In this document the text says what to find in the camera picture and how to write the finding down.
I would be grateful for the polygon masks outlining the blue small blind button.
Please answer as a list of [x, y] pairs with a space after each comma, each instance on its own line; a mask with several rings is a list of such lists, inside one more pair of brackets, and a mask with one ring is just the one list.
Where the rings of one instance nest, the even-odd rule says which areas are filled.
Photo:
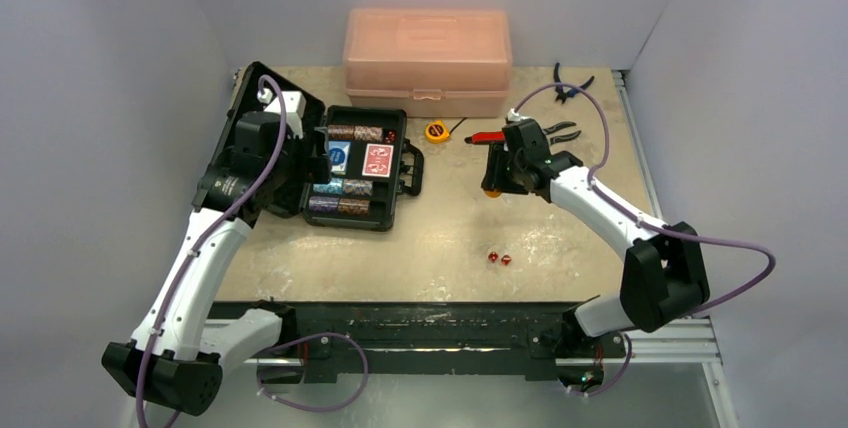
[[328, 157], [333, 166], [345, 166], [349, 159], [349, 143], [330, 143]]

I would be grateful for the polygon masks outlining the blue tan chip stack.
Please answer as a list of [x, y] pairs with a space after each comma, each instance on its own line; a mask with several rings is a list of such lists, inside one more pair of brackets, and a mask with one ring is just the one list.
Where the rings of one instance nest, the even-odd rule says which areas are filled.
[[369, 180], [344, 179], [342, 183], [342, 193], [349, 196], [370, 197], [374, 193], [374, 185], [373, 182]]

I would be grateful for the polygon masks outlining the brown black chip stack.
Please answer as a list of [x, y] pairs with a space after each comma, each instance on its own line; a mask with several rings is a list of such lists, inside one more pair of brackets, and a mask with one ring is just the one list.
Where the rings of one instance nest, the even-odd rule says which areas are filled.
[[370, 201], [365, 199], [340, 198], [337, 212], [343, 215], [365, 217], [369, 215]]

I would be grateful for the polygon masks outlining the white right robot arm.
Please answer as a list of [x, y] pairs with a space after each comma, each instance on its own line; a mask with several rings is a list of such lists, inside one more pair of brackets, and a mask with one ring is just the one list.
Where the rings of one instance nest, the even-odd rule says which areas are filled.
[[709, 300], [695, 230], [684, 222], [667, 226], [638, 211], [575, 155], [552, 152], [536, 121], [511, 123], [468, 140], [488, 148], [481, 182], [486, 193], [542, 198], [583, 222], [623, 263], [617, 292], [596, 296], [564, 314], [561, 340], [569, 352], [584, 355], [611, 332], [654, 332]]

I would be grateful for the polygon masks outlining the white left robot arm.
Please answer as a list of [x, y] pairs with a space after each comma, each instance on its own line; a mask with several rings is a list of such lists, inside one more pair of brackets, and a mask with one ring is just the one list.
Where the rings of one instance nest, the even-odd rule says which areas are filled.
[[170, 410], [167, 426], [182, 414], [198, 416], [232, 368], [264, 349], [284, 357], [297, 347], [298, 330], [278, 309], [250, 308], [217, 332], [208, 332], [206, 322], [259, 215], [277, 204], [280, 193], [301, 192], [319, 120], [270, 108], [229, 119], [164, 285], [129, 341], [109, 343], [101, 359], [133, 397], [138, 426], [148, 426], [152, 406]]

